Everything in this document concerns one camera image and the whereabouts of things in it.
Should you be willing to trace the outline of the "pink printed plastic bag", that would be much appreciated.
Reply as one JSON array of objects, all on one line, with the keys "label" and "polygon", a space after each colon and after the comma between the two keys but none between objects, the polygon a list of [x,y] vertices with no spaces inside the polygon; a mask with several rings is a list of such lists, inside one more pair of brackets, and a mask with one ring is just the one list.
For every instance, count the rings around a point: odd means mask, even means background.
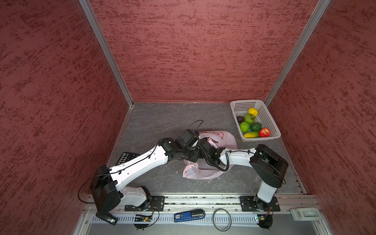
[{"label": "pink printed plastic bag", "polygon": [[[200,132],[199,138],[208,138],[209,144],[214,146],[216,149],[221,147],[229,149],[238,148],[235,137],[227,131]],[[207,164],[204,159],[198,159],[195,163],[184,160],[184,163],[186,164],[186,167],[183,171],[183,177],[187,179],[210,180],[223,174],[222,171]]]}]

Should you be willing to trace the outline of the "bright green bumpy fruit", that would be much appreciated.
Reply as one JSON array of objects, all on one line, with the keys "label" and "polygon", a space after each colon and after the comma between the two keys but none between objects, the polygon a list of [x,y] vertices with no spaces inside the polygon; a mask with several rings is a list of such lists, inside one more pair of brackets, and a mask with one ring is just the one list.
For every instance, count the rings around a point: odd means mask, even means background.
[{"label": "bright green bumpy fruit", "polygon": [[248,133],[250,131],[250,124],[247,122],[242,122],[240,124],[240,130],[242,133]]}]

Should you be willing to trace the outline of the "dark purple mangosteen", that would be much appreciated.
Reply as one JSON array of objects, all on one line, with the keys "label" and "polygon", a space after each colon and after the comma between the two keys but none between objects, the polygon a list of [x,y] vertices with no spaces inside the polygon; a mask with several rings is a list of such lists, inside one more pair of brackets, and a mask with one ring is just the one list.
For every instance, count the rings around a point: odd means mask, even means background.
[{"label": "dark purple mangosteen", "polygon": [[237,122],[238,122],[239,124],[245,122],[244,117],[242,117],[242,116],[237,116]]}]

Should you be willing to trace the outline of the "green speckled guava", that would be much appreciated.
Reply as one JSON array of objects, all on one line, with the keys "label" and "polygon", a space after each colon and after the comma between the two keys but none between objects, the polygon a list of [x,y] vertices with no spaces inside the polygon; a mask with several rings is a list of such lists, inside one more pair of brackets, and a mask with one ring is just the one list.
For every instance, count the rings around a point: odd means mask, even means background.
[{"label": "green speckled guava", "polygon": [[253,115],[250,115],[250,114],[246,114],[244,119],[245,119],[245,122],[247,122],[249,124],[252,124],[256,121],[256,117],[254,117]]}]

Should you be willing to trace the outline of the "dark green avocado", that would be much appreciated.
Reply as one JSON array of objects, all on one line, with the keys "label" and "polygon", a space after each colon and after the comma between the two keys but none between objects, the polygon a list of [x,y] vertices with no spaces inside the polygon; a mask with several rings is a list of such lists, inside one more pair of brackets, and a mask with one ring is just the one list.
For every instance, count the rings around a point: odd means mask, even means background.
[{"label": "dark green avocado", "polygon": [[250,124],[250,130],[252,132],[259,132],[262,129],[262,124],[260,122],[254,122]]}]

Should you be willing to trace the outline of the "white perforated plastic basket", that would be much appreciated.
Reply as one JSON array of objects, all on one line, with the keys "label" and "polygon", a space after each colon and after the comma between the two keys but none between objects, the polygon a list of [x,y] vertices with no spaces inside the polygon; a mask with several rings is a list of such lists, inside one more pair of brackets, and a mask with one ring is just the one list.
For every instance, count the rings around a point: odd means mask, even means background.
[{"label": "white perforated plastic basket", "polygon": [[236,100],[230,103],[230,107],[243,143],[281,137],[281,131],[263,101]]}]

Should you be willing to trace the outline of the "red apple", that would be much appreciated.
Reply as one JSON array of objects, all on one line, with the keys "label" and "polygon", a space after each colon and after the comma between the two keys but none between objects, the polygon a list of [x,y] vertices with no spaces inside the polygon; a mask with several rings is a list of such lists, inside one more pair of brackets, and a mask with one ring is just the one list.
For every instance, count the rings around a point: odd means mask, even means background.
[{"label": "red apple", "polygon": [[258,133],[259,137],[267,138],[271,135],[271,131],[268,128],[263,128]]}]

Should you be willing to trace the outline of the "yellow round fruit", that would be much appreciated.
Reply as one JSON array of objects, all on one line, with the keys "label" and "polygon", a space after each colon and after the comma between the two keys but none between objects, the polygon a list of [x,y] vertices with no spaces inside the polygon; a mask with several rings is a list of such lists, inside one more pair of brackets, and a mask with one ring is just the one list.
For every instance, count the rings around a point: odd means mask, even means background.
[{"label": "yellow round fruit", "polygon": [[253,115],[254,117],[256,117],[258,115],[258,110],[256,108],[250,108],[248,110],[248,114]]}]

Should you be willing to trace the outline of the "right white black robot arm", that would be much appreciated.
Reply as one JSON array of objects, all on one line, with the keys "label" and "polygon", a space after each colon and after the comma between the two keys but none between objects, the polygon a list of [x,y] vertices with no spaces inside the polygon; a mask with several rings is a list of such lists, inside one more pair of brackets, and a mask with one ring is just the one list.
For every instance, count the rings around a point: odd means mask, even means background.
[{"label": "right white black robot arm", "polygon": [[264,144],[252,149],[215,148],[207,138],[198,144],[199,157],[221,172],[231,165],[251,167],[260,177],[261,184],[255,196],[241,196],[240,205],[244,212],[279,212],[280,205],[275,196],[277,189],[286,182],[289,163]]}]

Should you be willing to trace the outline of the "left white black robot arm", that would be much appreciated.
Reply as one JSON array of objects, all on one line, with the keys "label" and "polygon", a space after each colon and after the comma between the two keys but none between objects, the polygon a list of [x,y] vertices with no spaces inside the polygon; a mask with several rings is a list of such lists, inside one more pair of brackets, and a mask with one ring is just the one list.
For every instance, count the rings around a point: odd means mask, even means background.
[{"label": "left white black robot arm", "polygon": [[182,160],[194,156],[194,146],[199,141],[199,133],[187,129],[177,139],[163,138],[148,152],[124,164],[97,168],[91,182],[90,191],[97,208],[96,217],[116,225],[118,218],[110,211],[118,205],[149,208],[152,196],[144,186],[129,187],[128,184],[146,172],[172,160]]}]

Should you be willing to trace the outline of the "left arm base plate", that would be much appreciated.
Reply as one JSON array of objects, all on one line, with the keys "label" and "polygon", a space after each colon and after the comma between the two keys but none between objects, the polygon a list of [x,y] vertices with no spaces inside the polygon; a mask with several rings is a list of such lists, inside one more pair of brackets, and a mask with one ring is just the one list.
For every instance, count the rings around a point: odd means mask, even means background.
[{"label": "left arm base plate", "polygon": [[126,205],[124,207],[124,210],[126,212],[152,212],[152,211],[163,211],[164,210],[164,205],[165,205],[165,196],[152,196],[150,202],[146,203],[147,207],[145,206],[140,206],[140,207],[135,207],[131,205]]}]

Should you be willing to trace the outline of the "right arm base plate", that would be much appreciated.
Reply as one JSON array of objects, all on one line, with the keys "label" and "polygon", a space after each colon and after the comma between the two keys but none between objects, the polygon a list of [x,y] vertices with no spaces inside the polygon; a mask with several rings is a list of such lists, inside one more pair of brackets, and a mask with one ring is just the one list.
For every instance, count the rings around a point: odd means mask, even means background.
[{"label": "right arm base plate", "polygon": [[274,196],[269,203],[257,196],[240,196],[240,206],[243,212],[280,212],[281,208]]}]

